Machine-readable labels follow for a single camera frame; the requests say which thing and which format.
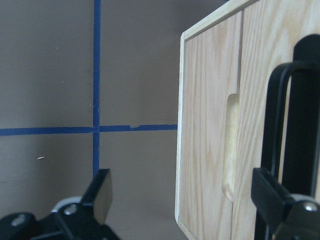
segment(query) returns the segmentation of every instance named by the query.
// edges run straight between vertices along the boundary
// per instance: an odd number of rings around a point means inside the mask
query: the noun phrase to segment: black clamp
[[[36,220],[28,212],[0,219],[1,240],[120,240],[104,224],[112,202],[111,173],[100,169],[79,202]]]
[[[278,177],[282,150],[281,185]],[[320,35],[313,34],[295,45],[293,62],[277,66],[269,79],[261,168],[253,170],[251,186],[257,208],[255,240],[320,239],[320,205],[314,199],[319,152]]]

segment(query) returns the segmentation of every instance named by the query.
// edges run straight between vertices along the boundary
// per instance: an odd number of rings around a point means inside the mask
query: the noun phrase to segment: wood grain
[[[175,207],[174,217],[178,223],[180,209],[180,169],[181,169],[181,147],[182,147],[182,118],[183,118],[183,95],[184,95],[184,76],[185,76],[185,33],[183,32],[180,39],[180,66],[179,66],[179,100],[178,100],[178,129],[176,140],[176,172],[175,172]]]
[[[222,191],[224,196],[234,202],[239,129],[239,94],[229,96],[226,110]]]
[[[254,238],[251,179],[252,169],[261,162],[269,76],[277,65],[292,61],[293,47],[301,38],[320,33],[319,23],[319,0],[260,0],[244,10],[233,240]]]
[[[187,41],[194,38],[196,35],[204,32],[205,30],[221,23],[234,14],[242,11],[247,6],[253,4],[258,0],[230,0],[219,7],[217,10],[197,22],[184,32],[184,39]]]
[[[241,21],[239,12],[183,50],[176,218],[189,239],[230,239],[232,202],[222,179],[227,101],[239,89]]]

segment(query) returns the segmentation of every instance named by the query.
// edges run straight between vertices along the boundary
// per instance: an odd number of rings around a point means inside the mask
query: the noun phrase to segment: gray wall
[[[177,124],[180,35],[223,3],[102,0],[100,125]],[[93,0],[0,1],[0,129],[92,127],[93,21]],[[107,223],[121,238],[186,239],[174,220],[176,134],[100,134]],[[41,218],[82,195],[92,152],[91,133],[0,136],[0,217]]]

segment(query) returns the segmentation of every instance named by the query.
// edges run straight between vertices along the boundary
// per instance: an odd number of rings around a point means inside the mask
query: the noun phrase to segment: metal bolt
[[[307,201],[303,204],[303,207],[305,210],[307,210],[308,212],[316,212],[318,211],[318,207],[316,204],[314,204],[313,202]]]
[[[11,225],[16,227],[20,224],[23,224],[25,222],[25,220],[26,220],[25,215],[19,214],[18,217],[16,217],[15,219],[12,220]]]
[[[65,215],[72,215],[77,211],[77,205],[71,204],[64,210]]]

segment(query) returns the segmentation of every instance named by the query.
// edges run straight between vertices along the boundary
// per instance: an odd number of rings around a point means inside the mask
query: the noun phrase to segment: blue tape line
[[[99,170],[99,158],[100,158],[99,146],[100,146],[100,133],[95,132],[93,134],[93,163],[92,163],[93,176],[95,176]]]
[[[93,23],[93,176],[99,170],[100,146],[100,29],[101,29],[101,0],[94,0]]]
[[[100,19],[101,0],[94,0],[93,23],[93,126],[100,125]]]
[[[100,132],[136,132],[136,131],[159,131],[159,130],[177,130],[178,125],[140,125],[139,127],[131,127],[130,125],[113,125],[100,126]]]
[[[36,134],[89,134],[97,130],[93,127],[32,127],[0,129],[0,136]]]

